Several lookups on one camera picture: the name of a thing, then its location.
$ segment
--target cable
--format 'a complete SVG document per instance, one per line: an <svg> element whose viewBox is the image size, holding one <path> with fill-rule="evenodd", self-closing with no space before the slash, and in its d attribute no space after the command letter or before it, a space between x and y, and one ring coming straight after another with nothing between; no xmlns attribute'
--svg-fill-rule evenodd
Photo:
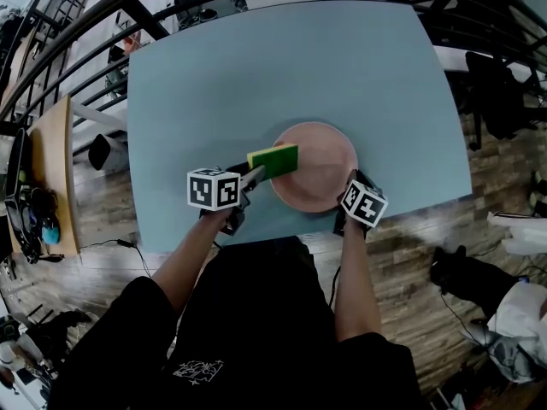
<svg viewBox="0 0 547 410"><path fill-rule="evenodd" d="M336 293L336 278L338 278L341 268L341 266L338 266L336 273L334 273L334 278L332 279L331 300L328 302L330 308L332 307L332 301L334 301L334 294Z"/></svg>
<svg viewBox="0 0 547 410"><path fill-rule="evenodd" d="M531 265L531 266L525 267L524 269L522 269L522 271L524 272L524 271L526 271L526 270L528 270L528 269L538 269L541 273L544 273L545 275L547 275L547 271L546 271L546 270L542 269L542 268L539 267L539 266L535 266L535 265Z"/></svg>
<svg viewBox="0 0 547 410"><path fill-rule="evenodd" d="M117 241L118 240L107 240L106 242L102 242L102 243L88 244L87 246L82 246L80 249L90 248L91 246L101 246L102 244L106 244L106 243L109 243L109 242L117 242Z"/></svg>
<svg viewBox="0 0 547 410"><path fill-rule="evenodd" d="M478 257L478 256L485 256L485 255L488 255L488 254L494 252L494 251L497 249L497 247L501 244L501 242L502 242L502 240L498 240L498 241L496 242L496 244L495 244L492 248L488 249L486 252L483 252L482 254L470 255L470 257L471 257L471 258L475 258L475 257Z"/></svg>
<svg viewBox="0 0 547 410"><path fill-rule="evenodd" d="M140 259L143 262L144 271L148 275L148 278L152 278L151 275L150 275L150 269L148 268L148 265L146 264L146 261L144 260L144 257L140 252L140 249L136 245L134 245L133 243L126 242L125 240L120 240L118 238L117 240L113 239L113 240L107 240L106 242L102 242L102 243L88 244L87 246L82 246L81 249L90 248L91 246L101 246L101 245L109 243L109 242L117 242L118 246L123 246L124 248L136 249L137 252L138 252L138 256L140 256Z"/></svg>
<svg viewBox="0 0 547 410"><path fill-rule="evenodd" d="M151 275L150 275L150 269L148 268L148 265L146 264L146 261L144 261L144 257L143 255L140 253L140 249L133 245L133 247L137 250L138 254L140 255L140 259L142 260L143 262L143 267L144 267L144 271L146 272L146 274L148 275L148 278L152 278Z"/></svg>

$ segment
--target sponge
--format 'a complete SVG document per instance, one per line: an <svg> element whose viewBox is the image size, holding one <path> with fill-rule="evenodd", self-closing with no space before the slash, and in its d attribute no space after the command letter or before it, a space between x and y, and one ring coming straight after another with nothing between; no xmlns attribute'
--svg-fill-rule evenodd
<svg viewBox="0 0 547 410"><path fill-rule="evenodd" d="M247 155L249 168L252 170L264 166L266 172L264 180L277 178L286 173L294 172L298 168L298 146L283 144L271 149L259 150Z"/></svg>

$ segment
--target white cube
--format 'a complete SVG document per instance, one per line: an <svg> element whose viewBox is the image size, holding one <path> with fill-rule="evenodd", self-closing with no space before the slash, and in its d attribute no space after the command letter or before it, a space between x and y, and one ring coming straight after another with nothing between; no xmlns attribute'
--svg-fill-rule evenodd
<svg viewBox="0 0 547 410"><path fill-rule="evenodd" d="M372 228L387 208L387 200L379 192L355 180L351 181L341 203L350 217Z"/></svg>
<svg viewBox="0 0 547 410"><path fill-rule="evenodd" d="M188 205L218 211L239 205L241 175L210 168L187 174Z"/></svg>

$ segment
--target hand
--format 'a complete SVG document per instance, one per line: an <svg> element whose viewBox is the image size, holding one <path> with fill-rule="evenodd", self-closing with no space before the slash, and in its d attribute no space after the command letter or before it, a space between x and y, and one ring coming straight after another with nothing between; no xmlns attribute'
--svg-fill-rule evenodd
<svg viewBox="0 0 547 410"><path fill-rule="evenodd" d="M220 231L226 224L226 220L232 214L233 208L222 209L220 211L210 211L206 213L202 219L209 220L210 223L217 227L217 231Z"/></svg>
<svg viewBox="0 0 547 410"><path fill-rule="evenodd" d="M363 226L361 225L361 223L358 221L358 220L355 220L353 217L351 217L350 215L346 214L345 215L345 230L350 230L350 231L354 231L354 230L360 230L360 231L363 231Z"/></svg>

